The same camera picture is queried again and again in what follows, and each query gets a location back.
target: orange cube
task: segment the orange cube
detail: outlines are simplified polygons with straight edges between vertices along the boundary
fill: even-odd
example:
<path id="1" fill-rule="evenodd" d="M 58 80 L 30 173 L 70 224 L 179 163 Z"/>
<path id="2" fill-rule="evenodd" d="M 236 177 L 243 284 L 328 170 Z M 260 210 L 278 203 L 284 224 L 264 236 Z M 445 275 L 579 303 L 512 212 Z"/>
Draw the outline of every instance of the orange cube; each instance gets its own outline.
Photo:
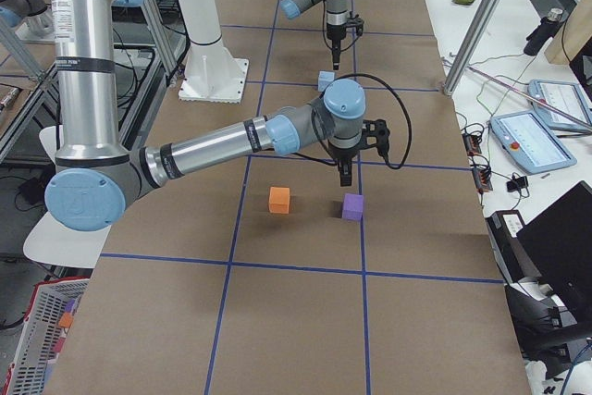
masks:
<path id="1" fill-rule="evenodd" d="M 288 187 L 269 188 L 269 213 L 287 215 L 290 212 L 290 189 Z"/>
<path id="2" fill-rule="evenodd" d="M 74 316 L 72 316 L 72 314 L 69 314 L 68 312 L 65 312 L 62 315 L 62 317 L 59 318 L 59 322 L 57 323 L 57 325 L 62 328 L 70 328 L 70 326 L 72 326 L 73 321 Z"/>

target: white basket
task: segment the white basket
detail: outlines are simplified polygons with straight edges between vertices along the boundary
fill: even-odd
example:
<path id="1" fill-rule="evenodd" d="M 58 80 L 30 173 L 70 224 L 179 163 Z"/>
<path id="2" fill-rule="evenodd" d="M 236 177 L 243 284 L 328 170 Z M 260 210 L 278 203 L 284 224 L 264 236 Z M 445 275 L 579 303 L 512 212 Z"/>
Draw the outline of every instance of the white basket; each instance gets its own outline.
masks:
<path id="1" fill-rule="evenodd" d="M 43 392 L 47 360 L 56 357 L 54 346 L 61 331 L 57 322 L 67 302 L 82 295 L 88 281 L 66 278 L 35 286 L 2 395 L 37 395 Z"/>

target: blue cable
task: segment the blue cable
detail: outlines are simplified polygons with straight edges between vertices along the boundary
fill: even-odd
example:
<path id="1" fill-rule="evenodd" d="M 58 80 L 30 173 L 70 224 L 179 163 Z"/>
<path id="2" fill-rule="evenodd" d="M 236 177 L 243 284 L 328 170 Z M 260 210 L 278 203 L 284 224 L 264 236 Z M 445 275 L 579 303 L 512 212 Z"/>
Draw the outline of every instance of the blue cable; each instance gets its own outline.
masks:
<path id="1" fill-rule="evenodd" d="M 570 370 L 567 372 L 567 376 L 565 377 L 565 381 L 563 381 L 563 387 L 561 388 L 561 392 L 559 395 L 563 395 L 565 393 L 565 390 L 567 389 L 567 383 L 570 380 L 570 376 L 572 375 L 573 370 L 575 369 L 575 365 L 578 364 L 578 360 L 580 359 L 580 357 L 586 353 L 586 351 L 588 349 L 592 349 L 592 342 L 590 342 L 589 344 L 587 344 L 584 348 L 582 348 L 582 350 L 575 356 L 575 358 L 572 361 L 572 365 L 570 366 Z"/>

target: gray floor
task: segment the gray floor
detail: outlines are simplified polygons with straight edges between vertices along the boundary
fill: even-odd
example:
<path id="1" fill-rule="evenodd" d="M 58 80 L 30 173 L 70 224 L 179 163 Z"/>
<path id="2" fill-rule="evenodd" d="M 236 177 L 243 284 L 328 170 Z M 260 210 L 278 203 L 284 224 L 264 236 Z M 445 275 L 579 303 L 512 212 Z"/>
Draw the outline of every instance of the gray floor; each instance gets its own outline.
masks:
<path id="1" fill-rule="evenodd" d="M 561 6 L 558 0 L 532 1 L 541 16 L 552 7 Z M 39 129 L 32 124 L 22 138 L 25 143 L 20 144 L 17 150 L 39 152 L 40 147 L 36 139 L 38 131 Z M 39 175 L 39 171 L 0 171 L 0 176 L 7 174 L 29 177 L 31 174 Z M 42 208 L 25 213 L 17 212 L 14 209 L 14 196 L 20 182 L 18 179 L 0 181 L 0 221 L 2 221 L 0 229 L 3 233 L 0 245 L 9 245 L 15 250 L 22 248 L 22 242 L 43 214 Z M 20 203 L 23 207 L 27 207 L 25 203 Z M 10 324 L 22 316 L 29 303 L 33 285 L 41 281 L 44 276 L 45 273 L 36 265 L 0 262 L 0 326 Z M 0 330 L 0 375 L 4 374 L 7 366 L 11 363 L 19 335 L 19 327 L 7 331 Z"/>

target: black screen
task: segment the black screen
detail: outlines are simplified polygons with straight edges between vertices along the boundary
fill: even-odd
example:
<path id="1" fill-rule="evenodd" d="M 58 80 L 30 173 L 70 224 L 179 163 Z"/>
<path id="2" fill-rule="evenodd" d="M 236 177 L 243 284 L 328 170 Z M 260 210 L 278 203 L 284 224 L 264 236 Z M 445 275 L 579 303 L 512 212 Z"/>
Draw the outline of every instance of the black screen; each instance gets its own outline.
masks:
<path id="1" fill-rule="evenodd" d="M 577 183 L 520 230 L 518 240 L 573 317 L 592 321 L 592 189 Z"/>

